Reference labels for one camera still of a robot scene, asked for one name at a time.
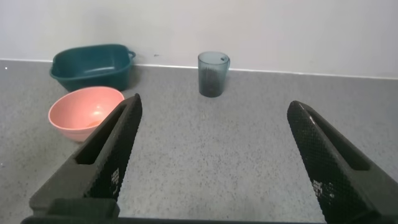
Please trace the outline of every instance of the dark teal cup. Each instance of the dark teal cup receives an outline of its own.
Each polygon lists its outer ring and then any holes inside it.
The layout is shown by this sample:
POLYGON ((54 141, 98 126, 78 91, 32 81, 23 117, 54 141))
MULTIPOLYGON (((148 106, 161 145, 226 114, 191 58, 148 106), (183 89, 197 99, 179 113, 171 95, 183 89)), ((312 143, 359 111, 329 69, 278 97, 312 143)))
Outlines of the dark teal cup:
POLYGON ((207 97, 220 96, 231 63, 229 57, 221 52, 203 52, 198 56, 198 63, 200 94, 207 97))

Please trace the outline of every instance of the gray countertop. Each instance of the gray countertop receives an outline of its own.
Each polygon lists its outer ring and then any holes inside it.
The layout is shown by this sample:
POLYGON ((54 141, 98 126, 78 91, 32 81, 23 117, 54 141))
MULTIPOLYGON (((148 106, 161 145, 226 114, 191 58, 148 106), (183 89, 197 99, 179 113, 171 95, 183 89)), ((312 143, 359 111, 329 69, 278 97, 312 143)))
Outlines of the gray countertop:
MULTIPOLYGON (((49 68, 0 61, 0 223, 29 216, 29 198, 78 148, 47 121, 67 93, 49 68)), ((232 71, 225 92, 205 98, 197 70, 134 73, 123 94, 141 95, 143 115, 123 217, 324 222, 287 122, 293 100, 398 180, 397 80, 232 71)))

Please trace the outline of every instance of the pink bowl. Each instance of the pink bowl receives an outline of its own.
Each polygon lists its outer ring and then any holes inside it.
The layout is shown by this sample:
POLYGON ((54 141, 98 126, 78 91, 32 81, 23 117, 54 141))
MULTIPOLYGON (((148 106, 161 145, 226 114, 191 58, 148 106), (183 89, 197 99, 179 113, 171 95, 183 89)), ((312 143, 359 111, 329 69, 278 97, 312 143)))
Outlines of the pink bowl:
POLYGON ((123 100, 123 94, 114 88, 82 88, 55 102, 49 120, 67 138, 82 142, 123 100))

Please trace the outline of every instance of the plastic bowl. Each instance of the plastic bowl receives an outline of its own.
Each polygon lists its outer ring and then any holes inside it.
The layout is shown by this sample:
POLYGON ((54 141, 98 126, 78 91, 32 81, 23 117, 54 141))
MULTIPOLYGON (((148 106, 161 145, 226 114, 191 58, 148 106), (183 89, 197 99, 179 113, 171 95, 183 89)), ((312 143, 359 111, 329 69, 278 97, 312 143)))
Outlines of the plastic bowl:
POLYGON ((129 85, 135 56, 120 44, 64 50, 54 57, 50 76, 68 91, 89 86, 108 86, 122 91, 129 85))
POLYGON ((82 88, 55 102, 49 121, 67 138, 82 142, 123 100, 123 94, 114 88, 82 88))

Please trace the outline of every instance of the teal plastic tub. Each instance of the teal plastic tub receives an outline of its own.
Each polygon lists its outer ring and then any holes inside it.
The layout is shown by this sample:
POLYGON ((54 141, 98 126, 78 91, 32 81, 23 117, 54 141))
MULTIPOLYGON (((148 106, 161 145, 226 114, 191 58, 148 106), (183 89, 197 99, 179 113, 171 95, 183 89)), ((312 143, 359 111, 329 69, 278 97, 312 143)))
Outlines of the teal plastic tub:
POLYGON ((120 44, 78 47, 58 53, 50 76, 68 91, 89 86, 125 90, 136 54, 120 44))

